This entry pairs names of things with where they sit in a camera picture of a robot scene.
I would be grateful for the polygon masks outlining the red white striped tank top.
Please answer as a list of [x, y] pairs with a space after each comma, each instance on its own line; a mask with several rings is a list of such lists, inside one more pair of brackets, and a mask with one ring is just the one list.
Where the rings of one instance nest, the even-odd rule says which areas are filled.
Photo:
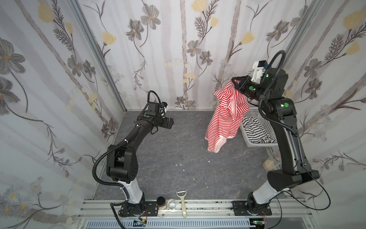
[[208, 142], [208, 151], [218, 153], [228, 139], [236, 136], [250, 105], [246, 96], [235, 89], [233, 82], [228, 82], [214, 95], [218, 105], [208, 125], [205, 139]]

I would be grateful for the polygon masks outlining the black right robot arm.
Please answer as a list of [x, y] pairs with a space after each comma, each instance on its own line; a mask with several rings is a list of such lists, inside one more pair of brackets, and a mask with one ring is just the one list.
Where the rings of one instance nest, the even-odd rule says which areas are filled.
[[267, 69], [260, 83], [250, 76], [231, 79], [236, 91], [258, 101], [258, 111], [270, 122], [281, 155], [282, 168], [268, 172], [267, 181], [248, 195], [246, 209], [251, 215], [269, 210], [271, 200], [281, 192], [320, 178], [304, 153], [294, 102], [283, 97], [287, 80], [288, 74], [277, 68]]

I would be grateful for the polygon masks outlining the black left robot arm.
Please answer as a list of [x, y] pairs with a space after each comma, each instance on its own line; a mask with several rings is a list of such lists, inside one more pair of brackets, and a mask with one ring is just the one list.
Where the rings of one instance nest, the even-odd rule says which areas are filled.
[[145, 196], [136, 179], [139, 169], [137, 149], [148, 134], [154, 134], [154, 128], [171, 129], [174, 120], [149, 113], [139, 115], [134, 124], [122, 142], [108, 148], [110, 153], [107, 155], [106, 174], [113, 180], [113, 185], [121, 187], [125, 195], [124, 202], [112, 204], [113, 207], [121, 207], [118, 212], [120, 217], [146, 214]]

